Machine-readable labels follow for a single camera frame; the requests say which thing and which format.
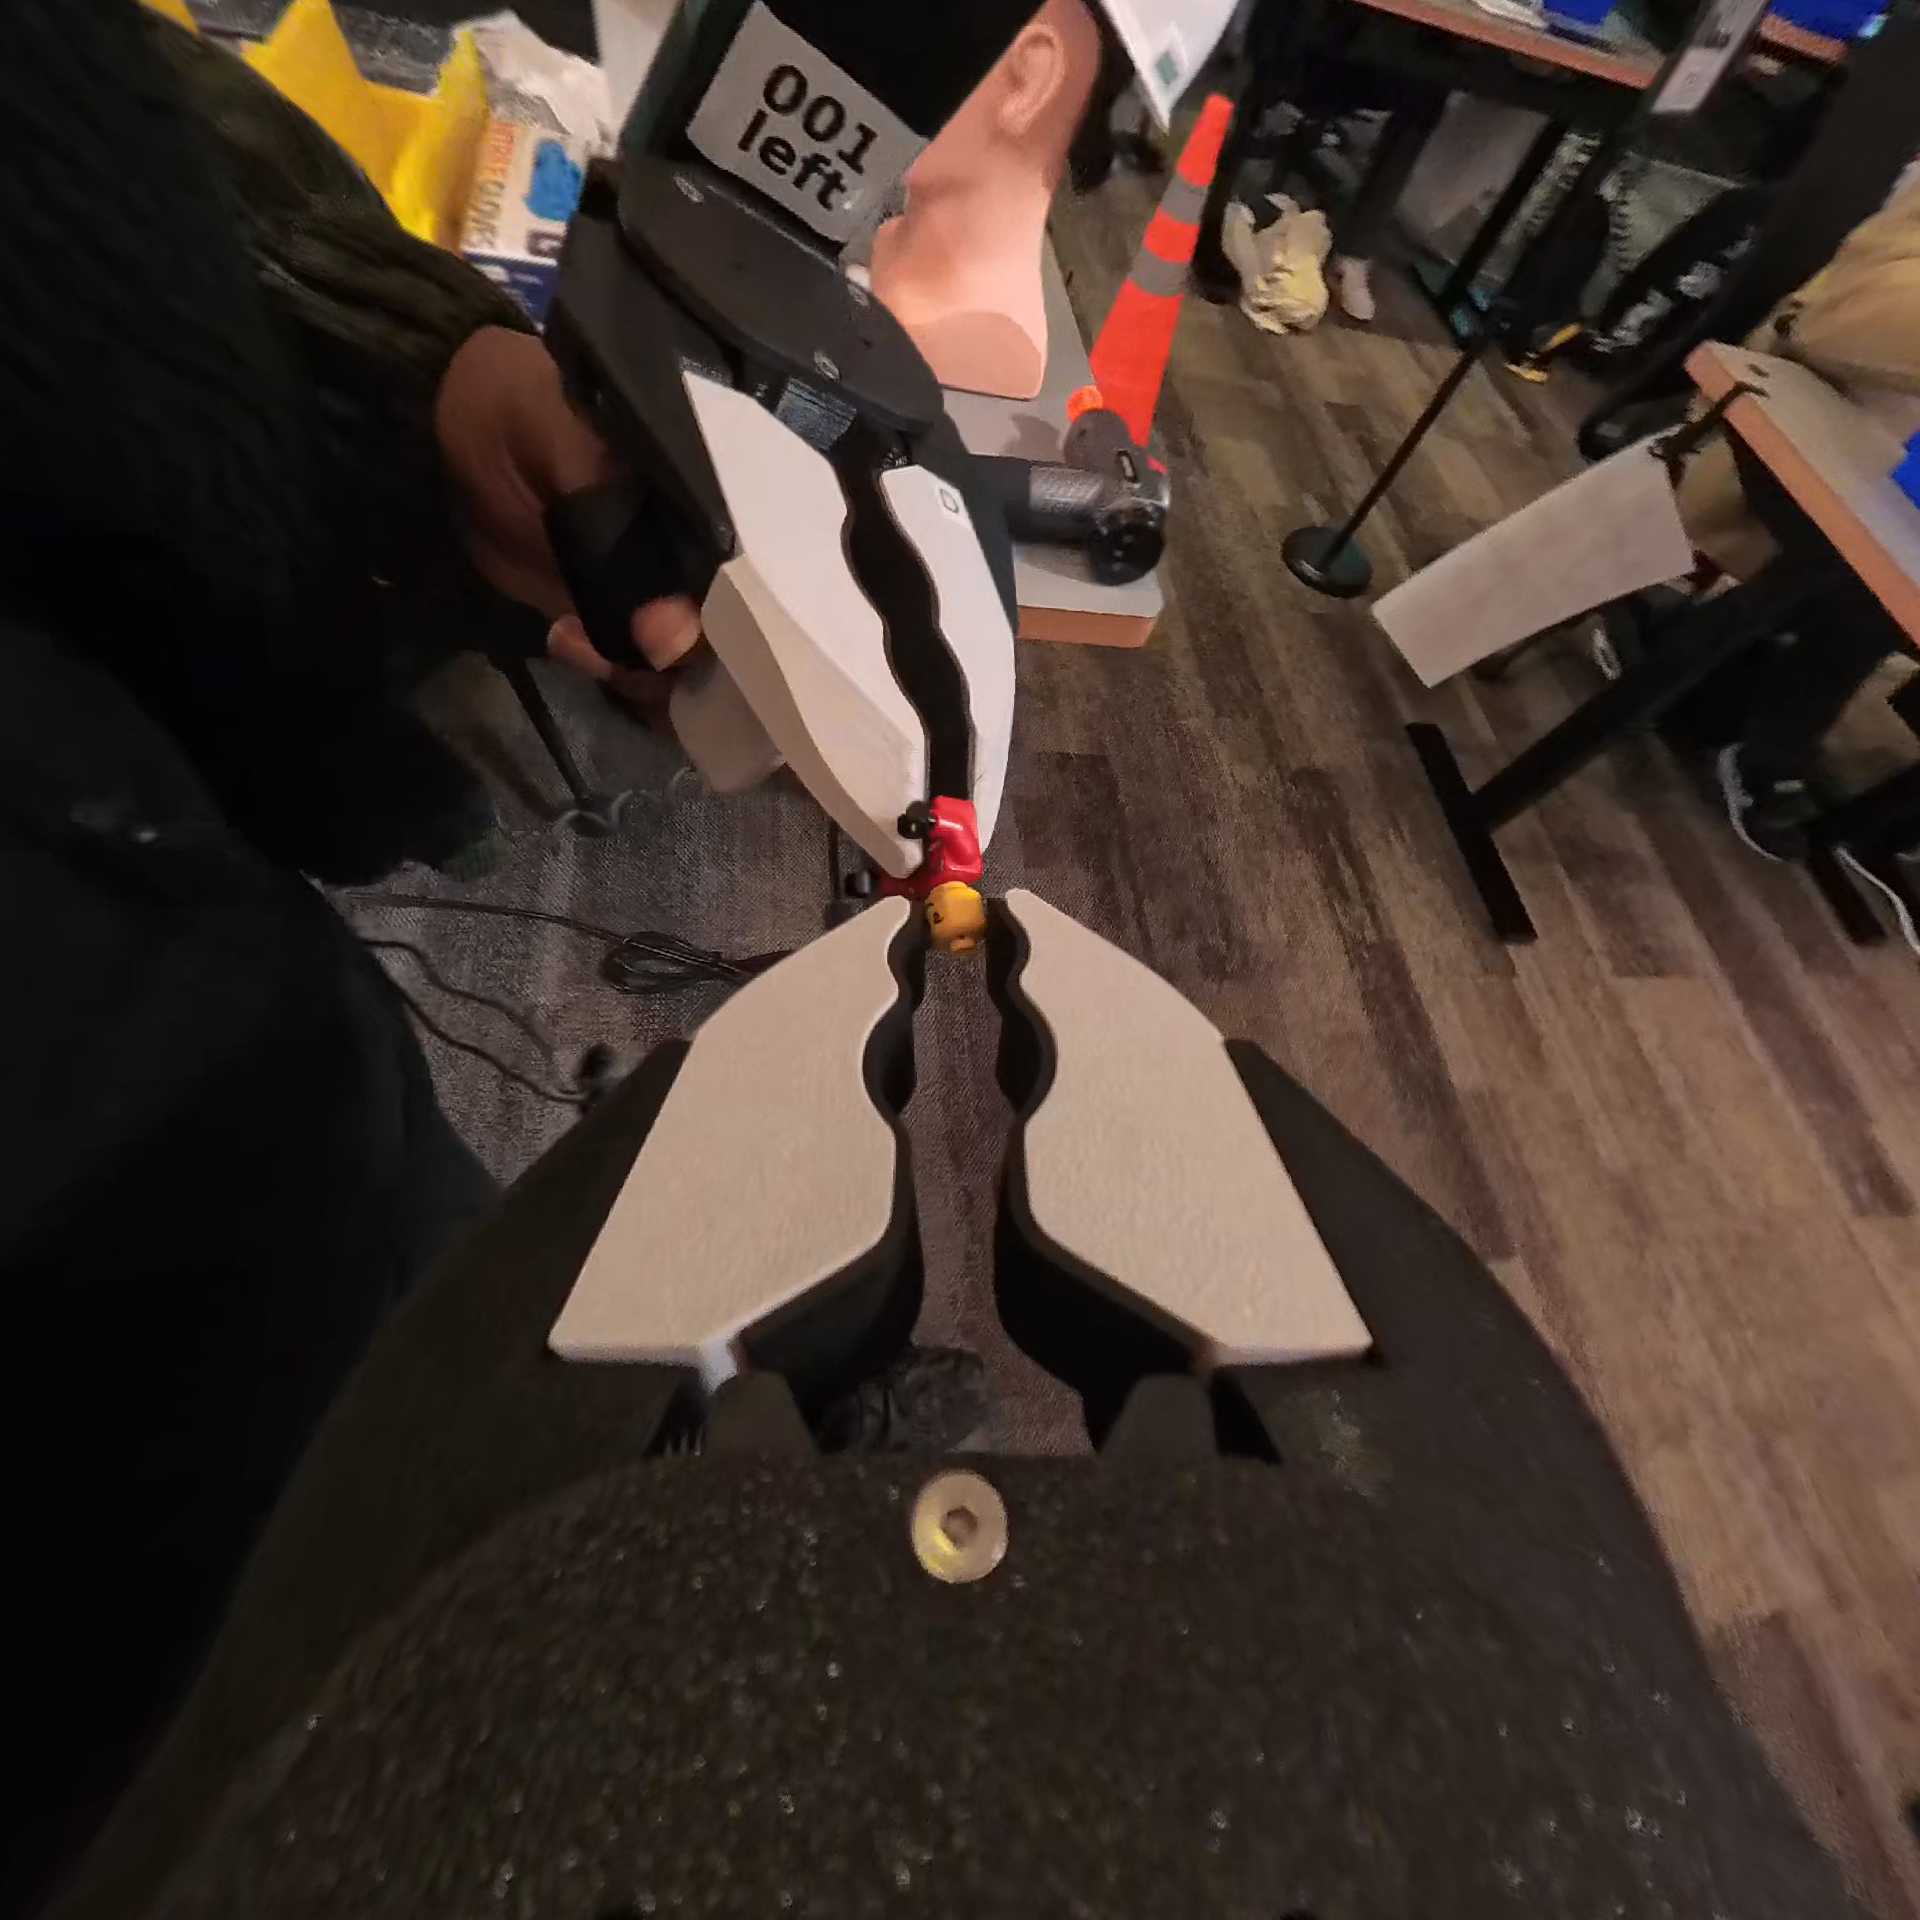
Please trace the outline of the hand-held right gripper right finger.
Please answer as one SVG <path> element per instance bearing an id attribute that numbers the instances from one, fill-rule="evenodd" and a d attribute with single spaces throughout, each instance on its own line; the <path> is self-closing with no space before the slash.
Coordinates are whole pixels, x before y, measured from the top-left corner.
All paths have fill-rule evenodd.
<path id="1" fill-rule="evenodd" d="M 1249 1052 L 1029 890 L 995 900 L 991 994 L 1009 1109 L 995 1311 L 1094 1445 L 1141 1381 L 1215 1390 L 1371 1357 Z"/>

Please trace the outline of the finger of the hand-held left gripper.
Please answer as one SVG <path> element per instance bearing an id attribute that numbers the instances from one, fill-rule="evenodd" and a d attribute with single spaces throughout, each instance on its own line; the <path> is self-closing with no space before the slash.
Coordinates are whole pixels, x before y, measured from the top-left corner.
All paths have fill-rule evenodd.
<path id="1" fill-rule="evenodd" d="M 896 817 L 924 800 L 924 731 L 851 575 L 840 480 L 750 395 L 685 372 L 685 398 L 736 553 L 702 603 L 707 656 L 673 683 L 673 736 L 720 797 L 791 772 L 883 877 L 905 880 L 921 850 Z"/>
<path id="2" fill-rule="evenodd" d="M 964 450 L 848 450 L 848 566 L 921 746 L 902 812 L 968 802 L 1000 824 L 1014 731 L 1014 574 Z"/>

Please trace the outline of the red minifigure torso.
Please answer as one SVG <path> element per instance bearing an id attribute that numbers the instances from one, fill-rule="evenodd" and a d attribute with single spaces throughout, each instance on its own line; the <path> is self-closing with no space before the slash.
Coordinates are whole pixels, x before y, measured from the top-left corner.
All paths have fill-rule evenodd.
<path id="1" fill-rule="evenodd" d="M 883 894 L 935 899 L 947 884 L 979 890 L 981 839 L 979 812 L 968 800 L 935 797 L 909 802 L 896 817 L 896 834 L 921 851 L 921 860 L 905 877 L 883 877 Z"/>

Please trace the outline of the person's left forearm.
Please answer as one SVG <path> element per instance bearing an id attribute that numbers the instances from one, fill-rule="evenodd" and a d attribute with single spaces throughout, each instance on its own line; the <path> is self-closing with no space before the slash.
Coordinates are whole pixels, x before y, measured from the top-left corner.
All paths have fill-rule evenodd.
<path id="1" fill-rule="evenodd" d="M 480 877 L 498 824 L 412 687 L 490 625 L 431 401 L 470 269 L 231 51 L 3 3 L 3 720 L 106 673 L 261 851 Z"/>

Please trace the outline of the grey wood-edged background desk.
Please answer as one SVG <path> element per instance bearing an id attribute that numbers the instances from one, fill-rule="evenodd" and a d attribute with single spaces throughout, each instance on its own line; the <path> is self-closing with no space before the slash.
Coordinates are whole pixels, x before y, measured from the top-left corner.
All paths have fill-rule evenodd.
<path id="1" fill-rule="evenodd" d="M 1546 14 L 1502 15 L 1466 0 L 1354 0 L 1368 15 L 1387 15 L 1421 31 L 1450 37 L 1452 43 L 1494 51 L 1499 59 L 1524 62 L 1532 70 L 1576 75 L 1583 81 L 1614 85 L 1642 95 L 1661 85 L 1678 51 L 1642 37 L 1640 3 L 1618 3 L 1594 28 L 1559 28 Z M 1817 37 L 1777 14 L 1751 19 L 1739 53 L 1759 51 L 1767 62 L 1796 62 L 1815 70 L 1834 70 L 1847 62 L 1847 37 Z"/>
<path id="2" fill-rule="evenodd" d="M 1737 347 L 1699 347 L 1690 379 L 1710 401 L 1705 424 L 1729 425 L 1739 448 L 1774 474 L 1794 507 L 1838 553 L 1849 575 L 1894 620 L 1899 639 L 1920 639 L 1917 505 L 1894 488 L 1903 448 L 1849 398 L 1817 372 Z M 1530 947 L 1532 922 L 1502 860 L 1499 830 L 1542 802 L 1569 775 L 1594 763 L 1626 731 L 1646 726 L 1679 693 L 1705 683 L 1737 652 L 1737 639 L 1685 642 L 1666 652 L 1624 666 L 1624 673 L 1580 703 L 1563 721 L 1524 743 L 1482 782 L 1461 763 L 1436 721 L 1409 721 L 1404 738 L 1421 768 L 1450 846 L 1466 869 L 1477 917 L 1502 947 Z M 1881 939 L 1870 907 L 1838 866 L 1838 850 L 1867 850 L 1867 836 L 1891 834 L 1899 809 L 1917 802 L 1917 775 L 1885 778 L 1856 800 L 1829 802 L 1815 824 L 1811 877 L 1849 943 Z"/>

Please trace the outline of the person's left hand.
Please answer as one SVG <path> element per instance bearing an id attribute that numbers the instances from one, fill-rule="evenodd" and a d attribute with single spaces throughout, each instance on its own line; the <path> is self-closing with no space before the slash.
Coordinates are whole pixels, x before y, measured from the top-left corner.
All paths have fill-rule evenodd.
<path id="1" fill-rule="evenodd" d="M 544 617 L 553 663 L 595 683 L 613 706 L 659 736 L 671 721 L 671 670 L 696 651 L 702 613 L 691 595 L 659 595 L 627 617 L 640 666 L 600 656 L 573 607 L 544 511 L 617 480 L 607 448 L 562 398 L 541 336 L 482 326 L 456 349 L 433 395 L 433 443 L 470 566 Z"/>

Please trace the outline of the black grey power tool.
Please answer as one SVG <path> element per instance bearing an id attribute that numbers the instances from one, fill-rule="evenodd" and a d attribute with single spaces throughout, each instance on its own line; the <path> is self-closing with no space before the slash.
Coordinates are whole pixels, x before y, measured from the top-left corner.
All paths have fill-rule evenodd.
<path id="1" fill-rule="evenodd" d="M 1068 398 L 1063 448 L 1049 462 L 1023 454 L 981 454 L 1014 544 L 1068 549 L 1094 586 L 1131 586 L 1164 555 L 1168 474 L 1099 385 Z"/>

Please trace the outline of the person's black shoe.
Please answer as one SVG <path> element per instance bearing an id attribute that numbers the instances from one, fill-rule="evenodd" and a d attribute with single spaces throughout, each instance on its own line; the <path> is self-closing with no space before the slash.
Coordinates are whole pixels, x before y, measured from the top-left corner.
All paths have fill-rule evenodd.
<path id="1" fill-rule="evenodd" d="M 810 1421 L 825 1452 L 957 1452 L 991 1421 L 991 1374 L 964 1348 L 905 1348 Z"/>

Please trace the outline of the pink mannequin head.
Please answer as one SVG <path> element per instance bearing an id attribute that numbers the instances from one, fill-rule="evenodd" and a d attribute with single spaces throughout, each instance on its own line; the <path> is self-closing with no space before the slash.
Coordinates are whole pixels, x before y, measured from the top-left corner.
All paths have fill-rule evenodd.
<path id="1" fill-rule="evenodd" d="M 1040 398 L 1046 216 L 1109 179 L 1127 78 L 1094 3 L 1046 0 L 902 179 L 870 285 L 947 388 Z"/>

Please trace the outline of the orange traffic cone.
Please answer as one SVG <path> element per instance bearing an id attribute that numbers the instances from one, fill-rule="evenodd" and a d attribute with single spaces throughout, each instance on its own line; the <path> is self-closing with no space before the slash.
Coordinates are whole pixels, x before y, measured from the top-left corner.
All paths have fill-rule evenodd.
<path id="1" fill-rule="evenodd" d="M 1202 213 L 1231 123 L 1232 102 L 1227 95 L 1204 95 L 1164 194 L 1141 235 L 1131 269 L 1121 279 L 1111 309 L 1089 349 L 1090 388 L 1099 395 L 1103 410 L 1123 424 L 1136 448 L 1154 443 L 1164 364 L 1202 235 Z"/>

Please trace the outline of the white crumpled bag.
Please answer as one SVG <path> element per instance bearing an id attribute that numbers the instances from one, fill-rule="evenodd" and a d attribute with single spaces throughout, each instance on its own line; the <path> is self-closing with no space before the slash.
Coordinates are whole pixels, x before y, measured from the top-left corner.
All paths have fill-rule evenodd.
<path id="1" fill-rule="evenodd" d="M 1273 336 L 1309 335 L 1327 318 L 1327 213 L 1304 208 L 1292 194 L 1260 202 L 1265 224 L 1249 202 L 1231 202 L 1223 216 L 1223 252 L 1237 279 L 1237 314 Z"/>

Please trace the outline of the white printed paper sheet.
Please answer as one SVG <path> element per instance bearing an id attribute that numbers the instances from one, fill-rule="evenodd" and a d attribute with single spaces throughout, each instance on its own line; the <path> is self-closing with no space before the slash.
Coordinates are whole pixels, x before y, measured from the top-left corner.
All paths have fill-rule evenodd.
<path id="1" fill-rule="evenodd" d="M 1148 123 L 1164 136 L 1177 102 L 1204 70 L 1237 0 L 1094 0 L 1090 14 L 1111 28 Z"/>

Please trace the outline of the person's black clothing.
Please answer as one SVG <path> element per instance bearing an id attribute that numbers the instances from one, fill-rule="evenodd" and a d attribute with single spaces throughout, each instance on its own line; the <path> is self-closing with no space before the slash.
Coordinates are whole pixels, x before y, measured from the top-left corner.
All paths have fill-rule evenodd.
<path id="1" fill-rule="evenodd" d="M 33 1916 L 490 1180 L 334 907 L 22 628 L 0 894 L 0 1851 L 3 1916 Z"/>

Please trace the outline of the white hanging cloth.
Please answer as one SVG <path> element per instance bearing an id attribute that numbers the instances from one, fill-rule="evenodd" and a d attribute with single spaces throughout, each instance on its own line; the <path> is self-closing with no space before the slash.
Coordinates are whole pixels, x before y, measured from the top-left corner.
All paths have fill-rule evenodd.
<path id="1" fill-rule="evenodd" d="M 1694 574 L 1662 433 L 1559 485 L 1371 607 L 1421 687 Z"/>

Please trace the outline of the black stanchion post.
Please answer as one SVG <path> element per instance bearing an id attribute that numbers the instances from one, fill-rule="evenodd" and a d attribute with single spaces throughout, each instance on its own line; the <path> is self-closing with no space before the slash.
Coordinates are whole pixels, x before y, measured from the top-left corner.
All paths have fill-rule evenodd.
<path id="1" fill-rule="evenodd" d="M 1360 530 L 1371 519 L 1371 511 L 1385 505 L 1385 497 L 1397 488 L 1414 454 L 1425 448 L 1433 425 L 1445 418 L 1452 408 L 1457 388 L 1468 381 L 1486 349 L 1499 343 L 1506 331 L 1499 309 L 1486 309 L 1468 335 L 1468 343 L 1457 349 L 1450 372 L 1441 385 L 1428 395 L 1414 425 L 1401 433 L 1401 443 L 1387 450 L 1371 485 L 1360 491 L 1360 501 L 1335 519 L 1335 525 L 1304 525 L 1283 542 L 1283 566 L 1286 574 L 1309 590 L 1313 595 L 1327 603 L 1354 603 L 1371 586 L 1371 562 L 1360 544 Z"/>

